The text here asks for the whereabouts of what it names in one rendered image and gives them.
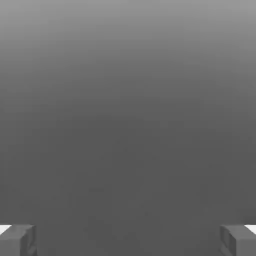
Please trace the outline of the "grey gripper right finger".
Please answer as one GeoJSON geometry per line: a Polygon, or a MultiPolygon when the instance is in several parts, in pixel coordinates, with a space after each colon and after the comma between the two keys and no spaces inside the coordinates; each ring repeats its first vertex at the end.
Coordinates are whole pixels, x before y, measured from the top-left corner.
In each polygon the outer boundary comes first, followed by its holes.
{"type": "Polygon", "coordinates": [[[221,225],[222,256],[256,256],[256,224],[221,225]]]}

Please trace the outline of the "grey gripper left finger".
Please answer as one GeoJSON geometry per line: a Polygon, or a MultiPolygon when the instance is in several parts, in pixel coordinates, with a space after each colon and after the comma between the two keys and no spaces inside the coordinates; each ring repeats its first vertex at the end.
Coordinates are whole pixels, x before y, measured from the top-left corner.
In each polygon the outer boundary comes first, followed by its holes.
{"type": "Polygon", "coordinates": [[[37,226],[0,224],[0,256],[38,256],[37,226]]]}

